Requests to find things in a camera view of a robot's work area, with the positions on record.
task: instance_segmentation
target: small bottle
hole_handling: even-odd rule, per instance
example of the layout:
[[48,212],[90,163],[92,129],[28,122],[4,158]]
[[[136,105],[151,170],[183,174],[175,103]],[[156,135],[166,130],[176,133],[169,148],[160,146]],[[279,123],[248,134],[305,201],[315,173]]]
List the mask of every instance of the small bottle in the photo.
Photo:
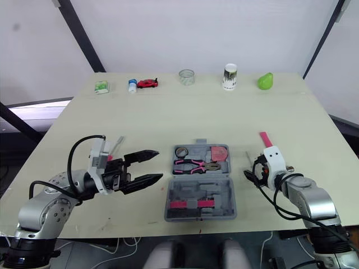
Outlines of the small bottle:
[[129,80],[128,81],[128,92],[130,94],[135,94],[137,92],[137,80]]

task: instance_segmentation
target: green pear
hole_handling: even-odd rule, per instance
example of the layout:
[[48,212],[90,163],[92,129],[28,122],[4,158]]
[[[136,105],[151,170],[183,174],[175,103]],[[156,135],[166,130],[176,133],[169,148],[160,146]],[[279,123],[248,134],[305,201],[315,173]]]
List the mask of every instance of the green pear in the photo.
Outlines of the green pear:
[[258,79],[258,88],[268,90],[273,86],[273,74],[267,73]]

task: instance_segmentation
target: pliers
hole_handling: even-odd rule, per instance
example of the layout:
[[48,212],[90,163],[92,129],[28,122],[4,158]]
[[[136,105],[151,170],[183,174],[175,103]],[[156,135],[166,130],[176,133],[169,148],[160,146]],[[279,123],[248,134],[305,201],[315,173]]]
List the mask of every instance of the pliers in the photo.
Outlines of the pliers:
[[193,168],[192,170],[176,170],[173,169],[173,174],[174,175],[183,175],[183,174],[203,174],[206,173],[207,170],[219,170],[220,169],[220,164],[217,163],[206,163],[203,160],[193,160],[193,159],[184,159],[184,160],[177,160],[174,161],[174,165],[179,165],[179,164],[194,164],[194,165],[198,165],[199,167]]

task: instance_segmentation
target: white cup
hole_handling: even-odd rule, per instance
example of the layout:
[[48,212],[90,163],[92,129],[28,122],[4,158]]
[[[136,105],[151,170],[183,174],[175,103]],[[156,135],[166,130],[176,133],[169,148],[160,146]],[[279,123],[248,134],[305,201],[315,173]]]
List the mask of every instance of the white cup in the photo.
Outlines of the white cup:
[[233,91],[237,85],[237,65],[227,63],[224,68],[222,86],[226,91]]

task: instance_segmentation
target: toy car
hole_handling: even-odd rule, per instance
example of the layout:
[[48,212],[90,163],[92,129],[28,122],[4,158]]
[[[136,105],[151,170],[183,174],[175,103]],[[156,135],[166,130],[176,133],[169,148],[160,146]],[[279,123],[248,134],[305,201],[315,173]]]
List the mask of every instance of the toy car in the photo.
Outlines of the toy car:
[[157,78],[155,80],[141,80],[137,83],[137,88],[149,88],[149,87],[157,87],[158,86],[158,81]]

